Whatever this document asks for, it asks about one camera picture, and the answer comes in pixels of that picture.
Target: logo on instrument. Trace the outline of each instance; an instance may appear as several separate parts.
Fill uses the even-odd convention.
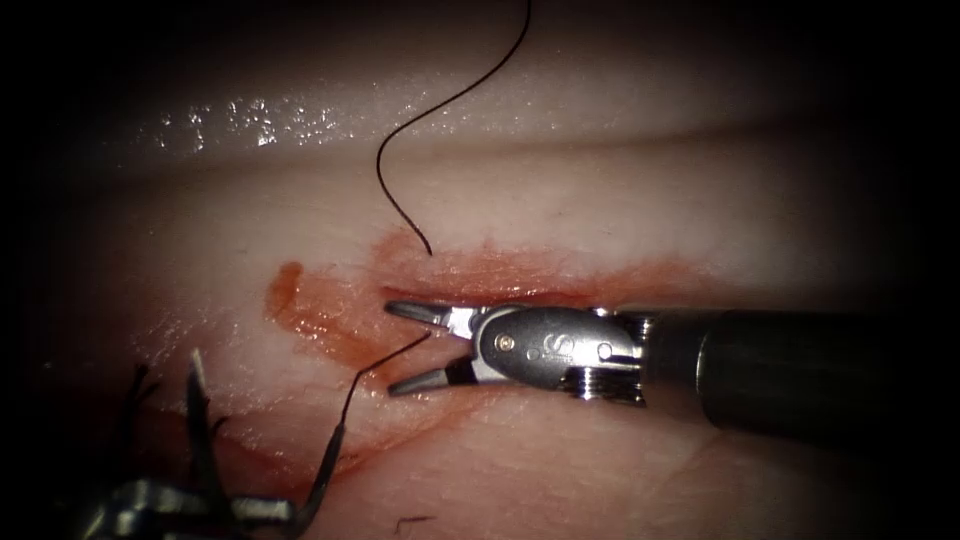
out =
[[[569,358],[576,341],[567,334],[547,334],[543,337],[543,355],[547,358]]]

